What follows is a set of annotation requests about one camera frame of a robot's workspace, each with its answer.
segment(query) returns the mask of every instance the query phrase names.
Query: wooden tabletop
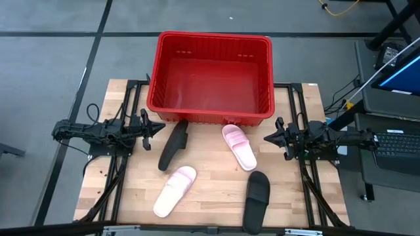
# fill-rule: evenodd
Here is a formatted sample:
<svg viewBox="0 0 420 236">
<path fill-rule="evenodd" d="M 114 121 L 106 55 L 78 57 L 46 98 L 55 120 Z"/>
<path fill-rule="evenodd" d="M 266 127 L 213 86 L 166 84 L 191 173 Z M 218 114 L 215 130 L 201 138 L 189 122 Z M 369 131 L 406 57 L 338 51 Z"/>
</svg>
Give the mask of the wooden tabletop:
<svg viewBox="0 0 420 236">
<path fill-rule="evenodd" d="M 100 114 L 101 121 L 114 117 L 123 101 L 126 84 L 126 79 L 110 80 Z M 145 108 L 150 120 L 163 122 L 156 113 L 147 108 L 147 93 L 148 86 L 143 86 L 138 109 Z M 263 140 L 263 137 L 275 132 L 274 121 L 277 117 L 283 117 L 285 124 L 291 122 L 287 90 L 275 88 L 274 93 L 275 114 L 258 127 L 242 127 L 257 158 L 255 170 L 265 173 L 271 184 L 270 204 L 263 226 L 307 227 L 298 162 L 285 161 L 284 148 L 280 149 Z M 317 84 L 303 84 L 303 93 L 309 120 L 325 121 Z M 190 123 L 187 148 L 179 150 L 168 170 L 162 172 L 158 170 L 159 157 L 176 123 L 166 124 L 162 131 L 150 139 L 151 151 L 142 148 L 140 139 L 136 143 L 133 154 L 129 157 L 117 221 L 140 225 L 242 226 L 245 190 L 251 172 L 241 168 L 226 145 L 221 134 L 222 125 Z M 109 164 L 110 157 L 99 157 L 87 167 L 74 219 L 83 217 L 102 194 Z M 168 217 L 157 217 L 152 209 L 165 182 L 176 169 L 186 165 L 197 170 L 196 181 Z M 317 165 L 323 196 L 340 219 L 348 223 L 336 169 L 327 161 L 317 161 Z M 112 195 L 106 219 L 110 218 L 113 202 Z M 316 222 L 319 223 L 313 196 L 312 205 Z"/>
</svg>

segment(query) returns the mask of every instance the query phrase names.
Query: gray floor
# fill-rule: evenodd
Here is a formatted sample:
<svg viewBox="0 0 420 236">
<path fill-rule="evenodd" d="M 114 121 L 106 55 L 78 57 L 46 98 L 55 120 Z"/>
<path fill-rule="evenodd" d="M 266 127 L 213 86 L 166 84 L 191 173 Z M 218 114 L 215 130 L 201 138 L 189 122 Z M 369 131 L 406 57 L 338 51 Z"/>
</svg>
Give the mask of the gray floor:
<svg viewBox="0 0 420 236">
<path fill-rule="evenodd" d="M 0 0 L 0 31 L 96 31 L 105 3 Z M 394 0 L 397 10 L 405 4 Z M 329 2 L 335 12 L 349 5 Z M 105 31 L 377 32 L 390 19 L 381 3 L 360 3 L 350 14 L 335 18 L 317 0 L 114 0 Z M 420 35 L 415 19 L 406 22 L 406 27 L 412 37 Z M 354 39 L 271 40 L 275 80 L 318 83 L 324 104 L 358 73 Z M 108 79 L 144 79 L 145 73 L 151 73 L 156 42 L 155 37 L 102 38 L 79 122 L 90 122 L 85 115 L 87 104 L 102 105 Z M 51 130 L 68 115 L 92 43 L 91 37 L 0 38 L 0 142 L 27 151 L 24 158 L 4 155 L 0 160 L 0 227 L 31 224 L 57 147 Z M 88 148 L 81 141 L 71 144 Z M 85 162 L 83 154 L 68 151 L 46 224 L 72 220 Z M 375 186 L 377 200 L 368 204 L 358 198 L 363 190 L 360 173 L 344 170 L 341 180 L 352 225 L 418 234 L 420 193 Z"/>
</svg>

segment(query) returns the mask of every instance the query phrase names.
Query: pink slipper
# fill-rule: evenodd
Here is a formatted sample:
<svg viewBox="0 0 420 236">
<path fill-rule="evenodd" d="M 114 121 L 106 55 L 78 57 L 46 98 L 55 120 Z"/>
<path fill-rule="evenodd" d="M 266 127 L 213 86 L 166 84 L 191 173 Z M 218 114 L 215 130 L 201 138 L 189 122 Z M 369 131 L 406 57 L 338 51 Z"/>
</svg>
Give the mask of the pink slipper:
<svg viewBox="0 0 420 236">
<path fill-rule="evenodd" d="M 222 129 L 222 133 L 224 141 L 235 154 L 238 163 L 244 170 L 249 171 L 257 167 L 257 160 L 249 145 L 249 140 L 240 127 L 226 125 Z"/>
<path fill-rule="evenodd" d="M 153 206 L 156 216 L 166 217 L 175 205 L 190 189 L 196 179 L 197 172 L 192 167 L 181 167 L 168 179 Z"/>
</svg>

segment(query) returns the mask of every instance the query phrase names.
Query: monitor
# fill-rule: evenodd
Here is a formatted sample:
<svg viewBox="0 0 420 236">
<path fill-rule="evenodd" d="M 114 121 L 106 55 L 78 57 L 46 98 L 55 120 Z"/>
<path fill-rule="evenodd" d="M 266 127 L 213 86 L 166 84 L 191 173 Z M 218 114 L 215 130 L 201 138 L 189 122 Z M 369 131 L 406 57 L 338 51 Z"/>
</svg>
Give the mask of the monitor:
<svg viewBox="0 0 420 236">
<path fill-rule="evenodd" d="M 396 68 L 372 84 L 377 89 L 420 96 L 420 47 L 403 58 Z"/>
</svg>

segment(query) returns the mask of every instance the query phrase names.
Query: keyboard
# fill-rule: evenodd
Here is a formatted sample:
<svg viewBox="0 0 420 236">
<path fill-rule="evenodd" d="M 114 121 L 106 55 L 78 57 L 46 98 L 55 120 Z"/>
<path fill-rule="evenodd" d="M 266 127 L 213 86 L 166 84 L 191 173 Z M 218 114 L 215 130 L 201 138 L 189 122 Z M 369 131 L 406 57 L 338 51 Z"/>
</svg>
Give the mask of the keyboard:
<svg viewBox="0 0 420 236">
<path fill-rule="evenodd" d="M 379 168 L 420 175 L 420 133 L 376 133 L 375 162 Z"/>
</svg>

